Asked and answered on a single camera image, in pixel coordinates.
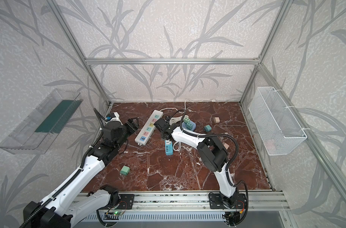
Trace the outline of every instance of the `brown marble surface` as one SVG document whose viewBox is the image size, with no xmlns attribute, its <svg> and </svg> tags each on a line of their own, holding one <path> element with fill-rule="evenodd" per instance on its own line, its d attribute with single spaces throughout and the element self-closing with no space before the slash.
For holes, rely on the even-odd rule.
<svg viewBox="0 0 346 228">
<path fill-rule="evenodd" d="M 187 102 L 187 115 L 197 124 L 195 132 L 205 133 L 203 127 L 211 125 L 211 133 L 232 135 L 239 144 L 239 155 L 231 164 L 230 173 L 235 182 L 244 180 L 248 189 L 270 189 L 266 175 L 259 161 L 250 137 L 243 114 L 237 102 L 194 103 Z M 184 108 L 184 103 L 114 103 L 112 112 L 118 112 L 123 123 L 129 118 L 139 117 L 140 128 L 143 127 L 154 109 Z M 164 115 L 171 115 L 175 110 L 164 110 Z M 213 123 L 212 117 L 219 117 L 220 123 Z M 198 155 L 198 151 L 182 144 L 180 152 L 166 156 L 164 141 L 155 130 L 145 146 L 135 142 L 134 135 L 129 137 L 129 146 L 125 153 L 117 155 L 113 161 L 98 173 L 84 188 L 85 192 L 96 191 L 108 184 L 120 191 L 154 191 L 154 190 L 219 190 L 219 185 Z M 220 138 L 230 145 L 229 158 L 234 154 L 234 144 L 230 139 Z M 130 167 L 127 176 L 120 175 L 123 166 Z"/>
</svg>

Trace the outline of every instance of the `leaf pattern wallpaper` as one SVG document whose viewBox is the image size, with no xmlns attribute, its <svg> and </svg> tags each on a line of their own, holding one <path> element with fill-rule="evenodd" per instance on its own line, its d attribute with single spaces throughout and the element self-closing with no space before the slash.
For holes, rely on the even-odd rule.
<svg viewBox="0 0 346 228">
<path fill-rule="evenodd" d="M 346 1 L 291 5 L 264 65 L 281 85 L 346 177 Z M 277 190 L 283 190 L 299 227 L 346 227 L 346 205 L 312 151 L 269 157 L 244 101 L 258 150 Z"/>
<path fill-rule="evenodd" d="M 57 1 L 89 58 L 255 58 L 282 0 Z M 252 65 L 100 65 L 112 101 L 238 101 Z"/>
<path fill-rule="evenodd" d="M 83 102 L 43 155 L 0 149 L 0 228 L 19 227 L 22 210 L 56 188 L 80 163 L 107 106 L 44 1 L 0 0 L 0 142 L 50 92 Z"/>
</svg>

